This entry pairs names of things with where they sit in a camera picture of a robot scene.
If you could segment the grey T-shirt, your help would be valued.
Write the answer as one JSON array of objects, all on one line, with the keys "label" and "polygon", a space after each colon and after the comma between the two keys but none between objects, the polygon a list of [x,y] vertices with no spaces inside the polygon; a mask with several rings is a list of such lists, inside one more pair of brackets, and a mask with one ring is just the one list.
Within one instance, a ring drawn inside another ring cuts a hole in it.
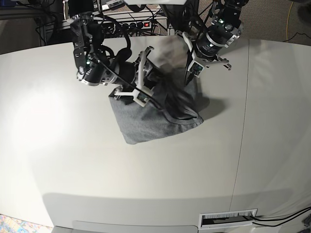
[{"label": "grey T-shirt", "polygon": [[184,133],[200,126],[204,120],[199,114],[196,82],[184,84],[184,69],[175,68],[164,73],[157,70],[149,79],[155,81],[153,98],[144,107],[124,96],[117,99],[113,93],[109,101],[120,132],[127,144],[152,141]]}]

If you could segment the black power strip red switch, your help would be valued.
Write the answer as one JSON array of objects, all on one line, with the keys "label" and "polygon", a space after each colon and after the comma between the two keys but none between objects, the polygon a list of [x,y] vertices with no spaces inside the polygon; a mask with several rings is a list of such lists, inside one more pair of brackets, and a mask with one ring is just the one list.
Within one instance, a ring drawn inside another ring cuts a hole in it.
[{"label": "black power strip red switch", "polygon": [[[151,29],[142,29],[142,23],[120,23],[121,28],[128,34],[129,37],[138,37],[138,36],[152,36]],[[111,24],[110,26],[106,27],[107,29],[107,38],[119,38],[124,37],[121,30],[115,25]]]}]

